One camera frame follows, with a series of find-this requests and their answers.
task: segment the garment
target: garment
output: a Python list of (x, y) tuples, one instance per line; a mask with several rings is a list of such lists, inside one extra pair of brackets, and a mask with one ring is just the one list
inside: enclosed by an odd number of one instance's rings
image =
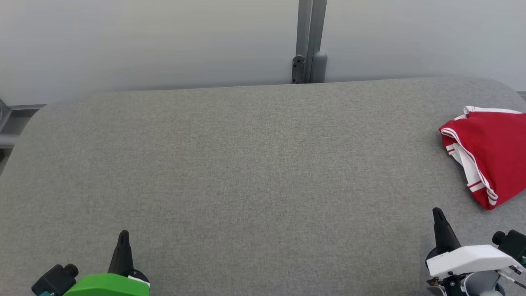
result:
[(526, 114), (467, 106), (439, 128), (463, 167), (473, 197), (487, 210), (526, 189)]

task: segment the white wall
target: white wall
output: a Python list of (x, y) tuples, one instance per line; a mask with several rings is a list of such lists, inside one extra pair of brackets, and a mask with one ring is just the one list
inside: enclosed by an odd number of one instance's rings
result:
[(525, 0), (329, 0), (326, 82), (475, 75), (526, 91)]
[(298, 0), (2, 0), (0, 98), (290, 83)]

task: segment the white stripe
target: white stripe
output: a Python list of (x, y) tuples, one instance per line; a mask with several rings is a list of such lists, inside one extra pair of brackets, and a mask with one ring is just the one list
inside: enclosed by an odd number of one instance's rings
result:
[(479, 173), (473, 160), (464, 152), (458, 143), (453, 144), (455, 151), (458, 153), (460, 162), (464, 167), (464, 174), (466, 174), (466, 180), (468, 180), (468, 186), (480, 182)]
[(469, 190), (471, 190), (471, 192), (475, 192), (477, 190), (481, 190), (482, 188), (484, 188), (484, 184), (482, 182), (480, 182), (479, 184), (473, 186), (473, 187), (469, 187)]
[(472, 159), (472, 161), (475, 163), (475, 167), (477, 168), (477, 173), (478, 173), (478, 175), (480, 177), (480, 180), (482, 181), (482, 183), (486, 187), (486, 192), (488, 194), (488, 202), (491, 205), (495, 205), (497, 203), (498, 196), (495, 194), (495, 191), (493, 191), (493, 189), (491, 189), (491, 186), (490, 186), (488, 180), (484, 177), (484, 175), (480, 171), (479, 166), (477, 165), (477, 160), (475, 159), (473, 154), (471, 154), (471, 152), (469, 152), (462, 145), (462, 143), (460, 142), (460, 138), (458, 137), (458, 134), (453, 129), (451, 129), (449, 127), (445, 127), (443, 129), (441, 129), (440, 133), (455, 139), (457, 141), (458, 145), (462, 148), (462, 150)]
[(453, 118), (453, 120), (466, 119), (466, 118), (468, 118), (468, 117), (465, 114), (462, 114), (462, 115), (459, 115), (459, 116)]
[(460, 156), (457, 152), (453, 151), (451, 154), (449, 154), (451, 156), (453, 156), (453, 158), (458, 162), (460, 163), (460, 165), (462, 165), (464, 167), (464, 165), (462, 164), (462, 160), (460, 159)]
[(469, 114), (470, 112), (498, 112), (498, 113), (522, 114), (522, 112), (510, 110), (510, 109), (481, 108), (481, 107), (466, 106), (464, 108), (464, 114)]

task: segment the metal frame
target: metal frame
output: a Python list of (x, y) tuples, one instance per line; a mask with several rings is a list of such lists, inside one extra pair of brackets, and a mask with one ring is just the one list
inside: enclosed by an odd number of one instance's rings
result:
[(320, 52), (320, 47), (326, 8), (327, 0), (312, 0), (312, 9), (309, 24), (309, 40), (307, 46), (307, 57), (305, 62), (306, 83), (320, 83), (325, 80), (327, 54)]
[(6, 106), (2, 100), (0, 100), (0, 149), (4, 148), (13, 148), (16, 141), (18, 140), (18, 135), (5, 134), (2, 133), (4, 127), (13, 115), (13, 112), (17, 111), (29, 111), (29, 110), (38, 110), (45, 105), (16, 105), (16, 106)]
[(305, 62), (309, 48), (310, 14), (312, 0), (299, 0), (296, 56), (292, 59), (292, 84), (306, 83)]

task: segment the gray tabletop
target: gray tabletop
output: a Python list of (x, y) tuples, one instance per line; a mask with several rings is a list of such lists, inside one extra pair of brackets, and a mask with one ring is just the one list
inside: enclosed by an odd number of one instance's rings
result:
[[(121, 92), (37, 112), (0, 177), (0, 287), (106, 272), (130, 231), (151, 295), (424, 295), (441, 207), (462, 244), (526, 232), (485, 211), (438, 127), (526, 111), (477, 78)], [(518, 295), (515, 287), (507, 295)]]

